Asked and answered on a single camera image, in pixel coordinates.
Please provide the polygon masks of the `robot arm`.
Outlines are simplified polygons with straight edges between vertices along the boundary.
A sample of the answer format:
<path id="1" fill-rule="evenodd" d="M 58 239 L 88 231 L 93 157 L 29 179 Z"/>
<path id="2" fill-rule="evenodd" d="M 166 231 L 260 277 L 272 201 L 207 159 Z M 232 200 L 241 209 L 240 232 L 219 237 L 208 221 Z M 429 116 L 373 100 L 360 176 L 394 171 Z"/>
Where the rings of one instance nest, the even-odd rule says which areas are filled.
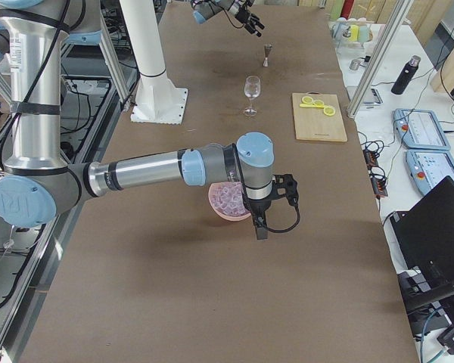
<path id="1" fill-rule="evenodd" d="M 97 1 L 1 1 L 10 36 L 12 153 L 0 179 L 0 217 L 31 228 L 78 203 L 140 185 L 182 179 L 190 186 L 240 182 L 258 239 L 278 177 L 272 140 L 260 132 L 229 146 L 209 144 L 120 160 L 71 165 L 61 157 L 61 44 L 101 40 Z"/>
<path id="2" fill-rule="evenodd" d="M 261 37 L 265 29 L 259 17 L 250 11 L 254 1 L 238 0 L 193 0 L 190 1 L 193 16 L 197 23 L 202 24 L 218 13 L 230 14 L 239 22 L 239 26 L 231 25 L 236 29 L 246 29 L 250 34 Z"/>

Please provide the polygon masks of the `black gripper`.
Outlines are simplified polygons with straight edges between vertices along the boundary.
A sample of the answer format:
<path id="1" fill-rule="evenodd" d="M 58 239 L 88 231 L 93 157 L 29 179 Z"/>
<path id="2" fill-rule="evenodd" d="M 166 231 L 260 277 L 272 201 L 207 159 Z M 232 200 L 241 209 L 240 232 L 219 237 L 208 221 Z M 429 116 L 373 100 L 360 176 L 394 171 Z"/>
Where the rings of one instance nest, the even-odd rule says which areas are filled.
<path id="1" fill-rule="evenodd" d="M 252 35 L 260 37 L 260 31 L 265 29 L 260 19 L 251 13 L 250 7 L 253 2 L 233 2 L 232 13 L 235 19 L 244 24 L 244 28 Z"/>
<path id="2" fill-rule="evenodd" d="M 247 198 L 247 206 L 250 211 L 253 224 L 255 225 L 255 232 L 257 240 L 266 240 L 268 238 L 268 226 L 266 221 L 266 211 L 271 206 L 272 199 L 265 197 L 261 200 Z"/>

